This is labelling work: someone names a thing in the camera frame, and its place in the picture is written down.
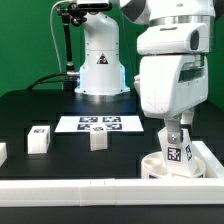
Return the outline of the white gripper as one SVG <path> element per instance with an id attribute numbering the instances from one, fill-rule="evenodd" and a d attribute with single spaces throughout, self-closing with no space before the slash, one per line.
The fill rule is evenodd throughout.
<path id="1" fill-rule="evenodd" d="M 208 62 L 198 55 L 144 56 L 135 87 L 146 117 L 165 119 L 170 144 L 182 142 L 182 125 L 192 125 L 194 110 L 208 96 Z"/>

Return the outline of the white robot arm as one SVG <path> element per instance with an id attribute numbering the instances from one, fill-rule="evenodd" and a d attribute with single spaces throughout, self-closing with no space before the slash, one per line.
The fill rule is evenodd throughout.
<path id="1" fill-rule="evenodd" d="M 96 0 L 79 3 L 86 13 L 85 62 L 75 92 L 97 99 L 123 90 L 118 73 L 117 27 Z M 165 122 L 171 144 L 183 141 L 181 125 L 193 107 L 208 96 L 206 54 L 213 48 L 215 9 L 212 0 L 120 0 L 120 10 L 131 22 L 145 24 L 137 38 L 142 56 L 134 86 L 144 115 Z"/>

